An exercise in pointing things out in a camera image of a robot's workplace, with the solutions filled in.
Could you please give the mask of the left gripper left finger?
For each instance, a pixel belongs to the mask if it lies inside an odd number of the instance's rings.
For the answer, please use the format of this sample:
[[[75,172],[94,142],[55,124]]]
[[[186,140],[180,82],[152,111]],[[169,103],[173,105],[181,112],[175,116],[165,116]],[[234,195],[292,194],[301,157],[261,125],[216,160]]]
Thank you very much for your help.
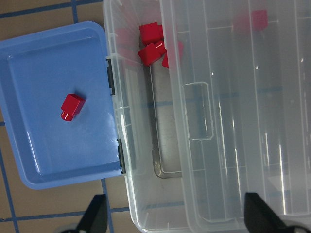
[[[78,233],[105,233],[107,230],[107,200],[105,194],[95,195],[76,227]]]

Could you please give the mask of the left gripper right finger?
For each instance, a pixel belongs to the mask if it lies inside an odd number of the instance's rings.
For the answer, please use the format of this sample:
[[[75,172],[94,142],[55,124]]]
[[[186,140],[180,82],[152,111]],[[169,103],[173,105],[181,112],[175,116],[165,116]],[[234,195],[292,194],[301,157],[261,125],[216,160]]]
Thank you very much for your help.
[[[254,192],[244,196],[244,224],[250,233],[291,233],[292,229]]]

